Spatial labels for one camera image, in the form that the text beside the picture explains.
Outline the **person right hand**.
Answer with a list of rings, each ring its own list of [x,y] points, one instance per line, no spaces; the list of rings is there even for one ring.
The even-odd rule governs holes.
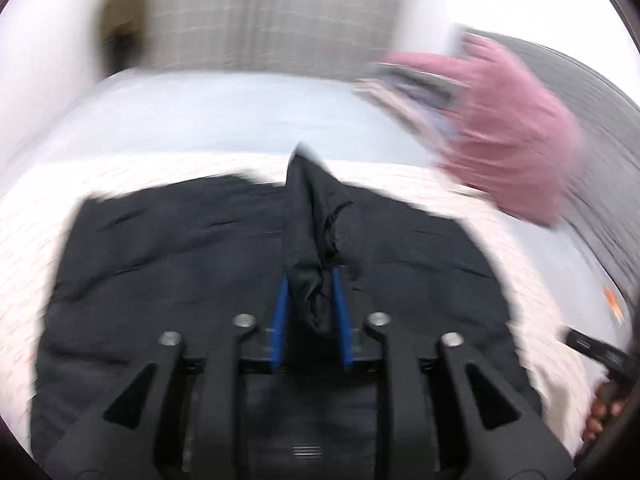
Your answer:
[[[608,394],[611,392],[616,393],[616,390],[617,385],[614,382],[602,382],[594,390],[593,402],[585,421],[584,430],[582,430],[582,440],[585,443],[597,440],[602,434],[606,423],[620,416],[620,413],[624,410],[627,404],[626,398],[608,398]]]

